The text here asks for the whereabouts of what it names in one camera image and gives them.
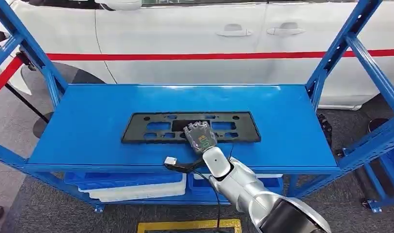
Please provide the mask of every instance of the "robotic arm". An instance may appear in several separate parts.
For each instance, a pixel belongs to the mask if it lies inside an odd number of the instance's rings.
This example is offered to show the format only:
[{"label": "robotic arm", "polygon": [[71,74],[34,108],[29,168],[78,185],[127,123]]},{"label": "robotic arm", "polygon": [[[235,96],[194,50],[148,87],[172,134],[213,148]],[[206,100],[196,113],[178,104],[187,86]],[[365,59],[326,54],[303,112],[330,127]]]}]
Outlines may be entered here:
[{"label": "robotic arm", "polygon": [[270,192],[255,173],[237,159],[227,159],[207,122],[184,128],[185,135],[202,161],[177,164],[167,157],[168,169],[187,171],[205,162],[211,172],[209,181],[239,212],[246,213],[259,233],[331,233],[327,221],[304,202]]}]

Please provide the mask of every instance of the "car side panel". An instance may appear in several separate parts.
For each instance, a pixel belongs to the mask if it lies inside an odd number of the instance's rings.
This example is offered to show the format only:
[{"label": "car side panel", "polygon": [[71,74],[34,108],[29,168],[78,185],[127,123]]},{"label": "car side panel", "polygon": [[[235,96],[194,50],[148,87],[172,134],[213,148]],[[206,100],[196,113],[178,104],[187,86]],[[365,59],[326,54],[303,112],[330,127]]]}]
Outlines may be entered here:
[{"label": "car side panel", "polygon": [[[355,5],[355,2],[270,4],[258,52],[325,51]],[[394,1],[380,5],[359,38],[369,50],[394,49]],[[375,60],[394,84],[394,56]],[[319,61],[320,58],[265,60],[261,70],[272,76],[273,81],[304,83]],[[376,86],[357,58],[342,58],[325,83],[320,105],[355,109],[376,94]]]},{"label": "car side panel", "polygon": [[[259,43],[265,10],[266,4],[98,10],[98,41],[102,52],[110,54],[252,53]],[[241,83],[240,74],[256,62],[107,61],[107,64],[118,83]]]},{"label": "car side panel", "polygon": [[[100,54],[95,32],[95,10],[32,6],[16,1],[16,15],[46,53]],[[7,30],[0,23],[0,31]],[[115,83],[104,61],[62,62],[83,69],[106,83]]]}]

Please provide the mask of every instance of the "yellow floor marking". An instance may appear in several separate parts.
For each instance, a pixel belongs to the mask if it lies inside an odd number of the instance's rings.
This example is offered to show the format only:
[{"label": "yellow floor marking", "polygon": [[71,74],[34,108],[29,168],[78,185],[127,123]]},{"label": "yellow floor marking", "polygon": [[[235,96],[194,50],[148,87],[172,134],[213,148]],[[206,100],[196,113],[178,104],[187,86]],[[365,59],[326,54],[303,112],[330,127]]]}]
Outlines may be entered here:
[{"label": "yellow floor marking", "polygon": [[[187,229],[204,229],[217,227],[216,220],[200,220],[186,222],[140,222],[138,223],[137,233],[145,231],[158,230],[187,230]],[[239,219],[222,219],[220,220],[221,228],[234,228],[234,233],[241,233],[241,222]]]}]

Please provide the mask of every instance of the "black license plate bracket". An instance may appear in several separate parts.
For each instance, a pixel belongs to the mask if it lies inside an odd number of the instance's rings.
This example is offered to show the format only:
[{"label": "black license plate bracket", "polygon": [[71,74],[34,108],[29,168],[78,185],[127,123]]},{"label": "black license plate bracket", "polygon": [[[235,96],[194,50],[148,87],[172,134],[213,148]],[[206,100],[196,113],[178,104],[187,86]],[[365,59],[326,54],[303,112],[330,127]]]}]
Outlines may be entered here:
[{"label": "black license plate bracket", "polygon": [[259,142],[261,136],[250,112],[133,113],[122,143],[186,143],[183,128],[206,121],[219,143]]}]

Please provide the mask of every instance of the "car window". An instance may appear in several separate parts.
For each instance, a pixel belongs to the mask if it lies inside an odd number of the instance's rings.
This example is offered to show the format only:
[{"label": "car window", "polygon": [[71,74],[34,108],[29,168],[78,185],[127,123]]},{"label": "car window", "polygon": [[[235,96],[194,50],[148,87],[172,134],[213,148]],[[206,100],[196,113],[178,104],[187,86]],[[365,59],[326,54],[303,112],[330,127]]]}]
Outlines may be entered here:
[{"label": "car window", "polygon": [[[108,9],[105,4],[98,4],[95,0],[21,0],[34,6],[53,6],[75,9]],[[221,4],[221,3],[246,3],[246,2],[282,2],[282,1],[305,1],[305,0],[142,0],[143,6],[155,5],[198,5],[198,4]]]},{"label": "car window", "polygon": [[33,6],[53,6],[74,9],[102,9],[95,0],[73,1],[73,0],[21,0]]},{"label": "car window", "polygon": [[268,2],[268,0],[143,0],[142,5],[214,4],[214,3]]}]

